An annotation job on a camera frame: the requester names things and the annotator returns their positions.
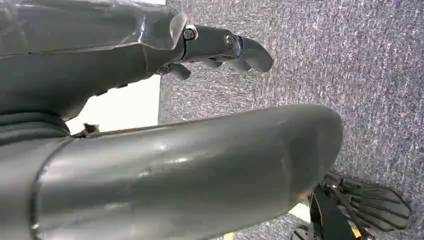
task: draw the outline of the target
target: bolt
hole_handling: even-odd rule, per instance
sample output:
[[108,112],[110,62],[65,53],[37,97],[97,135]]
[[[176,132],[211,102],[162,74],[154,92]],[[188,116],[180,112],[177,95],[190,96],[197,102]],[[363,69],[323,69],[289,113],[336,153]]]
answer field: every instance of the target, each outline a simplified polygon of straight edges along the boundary
[[231,33],[228,33],[228,34],[225,35],[225,43],[228,46],[234,45],[234,36]]
[[184,30],[184,32],[182,33],[184,40],[186,41],[190,41],[196,38],[196,33],[195,31],[191,30],[191,29],[186,29]]

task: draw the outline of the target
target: gray carpet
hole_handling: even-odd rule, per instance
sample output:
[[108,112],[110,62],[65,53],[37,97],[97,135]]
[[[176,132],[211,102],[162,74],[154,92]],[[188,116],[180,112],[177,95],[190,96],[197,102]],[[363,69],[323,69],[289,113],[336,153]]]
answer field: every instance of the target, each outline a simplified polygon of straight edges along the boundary
[[[398,191],[414,215],[404,232],[424,239],[424,3],[377,0],[175,0],[193,23],[262,43],[270,72],[190,64],[192,77],[161,81],[161,123],[286,104],[330,106],[344,117],[337,172]],[[237,240],[288,240],[292,216],[236,233]]]

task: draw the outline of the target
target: robotic arm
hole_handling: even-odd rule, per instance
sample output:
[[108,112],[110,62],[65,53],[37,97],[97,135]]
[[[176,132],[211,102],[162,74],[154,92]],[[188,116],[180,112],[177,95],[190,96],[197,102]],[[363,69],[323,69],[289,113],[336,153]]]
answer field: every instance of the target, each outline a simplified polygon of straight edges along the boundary
[[71,136],[65,121],[111,88],[186,79],[187,62],[266,72],[273,60],[254,40],[139,1],[0,9],[0,239],[207,239],[286,213],[336,159],[340,117],[314,105]]

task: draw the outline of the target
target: clear plastic film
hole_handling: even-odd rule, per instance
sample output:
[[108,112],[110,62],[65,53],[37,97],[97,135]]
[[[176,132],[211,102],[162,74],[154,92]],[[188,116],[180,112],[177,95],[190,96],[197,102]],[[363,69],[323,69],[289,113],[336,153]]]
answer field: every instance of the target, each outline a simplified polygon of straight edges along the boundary
[[0,0],[0,56],[175,48],[187,16],[145,0]]

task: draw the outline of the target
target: robotic hand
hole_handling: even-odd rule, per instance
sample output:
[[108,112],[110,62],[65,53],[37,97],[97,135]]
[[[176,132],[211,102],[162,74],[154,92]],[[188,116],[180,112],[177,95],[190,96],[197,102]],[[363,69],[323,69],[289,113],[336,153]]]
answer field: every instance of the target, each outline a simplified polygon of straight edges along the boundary
[[158,71],[160,74],[171,73],[177,79],[185,80],[190,71],[180,63],[187,62],[202,62],[211,68],[229,62],[240,72],[254,69],[262,73],[270,70],[274,63],[258,42],[232,34],[227,29],[189,25],[182,35],[185,54],[180,61],[162,66]]

